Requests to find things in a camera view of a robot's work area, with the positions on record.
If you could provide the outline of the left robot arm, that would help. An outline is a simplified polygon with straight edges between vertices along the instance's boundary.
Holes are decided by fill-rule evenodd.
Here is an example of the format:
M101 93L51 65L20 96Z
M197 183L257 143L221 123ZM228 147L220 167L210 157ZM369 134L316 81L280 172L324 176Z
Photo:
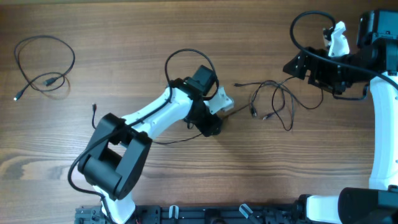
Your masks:
M136 205L137 184L153 140L177 121L194 125L205 137L220 133L222 120L207 95L218 84L216 73L202 65L192 77L169 83L164 93L143 109L122 118L102 117L74 168L94 187L109 223L126 223Z

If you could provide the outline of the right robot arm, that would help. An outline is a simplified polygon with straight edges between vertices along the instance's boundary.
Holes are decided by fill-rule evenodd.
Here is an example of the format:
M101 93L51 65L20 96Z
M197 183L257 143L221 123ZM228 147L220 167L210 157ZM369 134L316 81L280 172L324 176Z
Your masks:
M302 223L397 222L397 12L376 9L359 20L351 53L345 25L333 22L323 31L325 49L299 47L283 71L307 80L340 100L355 83L371 95L374 107L374 159L367 188L344 188L336 196L301 195L292 221Z

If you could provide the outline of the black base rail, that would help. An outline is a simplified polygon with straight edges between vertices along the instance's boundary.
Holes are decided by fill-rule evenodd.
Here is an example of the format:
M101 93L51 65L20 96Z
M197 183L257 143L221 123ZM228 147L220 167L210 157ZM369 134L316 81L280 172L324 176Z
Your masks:
M160 207L158 205L139 205L128 223L184 224L184 223L311 223L296 214L291 205L219 207Z

